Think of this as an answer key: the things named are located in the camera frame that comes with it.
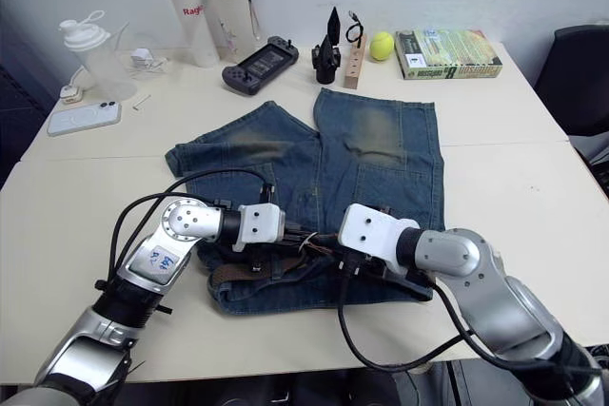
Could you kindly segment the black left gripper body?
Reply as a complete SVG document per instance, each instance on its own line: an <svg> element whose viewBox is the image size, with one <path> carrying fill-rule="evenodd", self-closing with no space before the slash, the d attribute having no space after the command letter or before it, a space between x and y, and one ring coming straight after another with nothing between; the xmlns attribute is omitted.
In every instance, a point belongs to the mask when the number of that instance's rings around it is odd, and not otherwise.
<svg viewBox="0 0 609 406"><path fill-rule="evenodd" d="M286 222L284 227L284 245L306 245L312 238L312 231L295 222Z"/></svg>

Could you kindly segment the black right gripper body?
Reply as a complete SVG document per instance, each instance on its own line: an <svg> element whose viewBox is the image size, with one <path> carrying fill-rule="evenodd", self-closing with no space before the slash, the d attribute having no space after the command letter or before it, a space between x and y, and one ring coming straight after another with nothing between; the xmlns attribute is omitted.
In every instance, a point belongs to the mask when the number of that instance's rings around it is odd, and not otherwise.
<svg viewBox="0 0 609 406"><path fill-rule="evenodd" d="M338 233L338 244L347 250L344 267L358 274L366 256L380 259L388 270L404 277L404 267L397 259L398 240L404 231L404 219L364 205L350 205Z"/></svg>

